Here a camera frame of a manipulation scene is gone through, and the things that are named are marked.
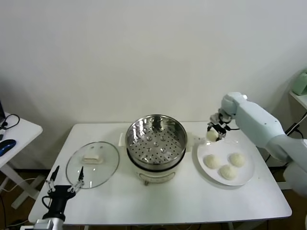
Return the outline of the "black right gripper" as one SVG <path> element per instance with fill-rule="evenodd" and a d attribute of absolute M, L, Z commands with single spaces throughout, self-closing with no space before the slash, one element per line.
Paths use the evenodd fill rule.
<path fill-rule="evenodd" d="M 213 120 L 212 122 L 208 123 L 207 131 L 209 132 L 211 128 L 213 128 L 218 133 L 216 141 L 222 140 L 223 138 L 225 138 L 226 132 L 231 130 L 229 126 L 230 122 L 231 120 L 228 121 Z"/>

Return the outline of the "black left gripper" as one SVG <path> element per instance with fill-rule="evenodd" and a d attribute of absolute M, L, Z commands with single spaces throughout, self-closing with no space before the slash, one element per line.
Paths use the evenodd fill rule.
<path fill-rule="evenodd" d="M 48 185 L 48 193 L 51 193 L 51 213 L 53 216 L 63 216 L 66 204 L 69 199 L 76 196 L 76 193 L 84 186 L 83 167 L 80 170 L 78 181 L 72 186 L 70 185 L 54 185 L 55 179 L 59 171 L 59 165 L 51 174 L 49 180 L 46 180 Z"/>

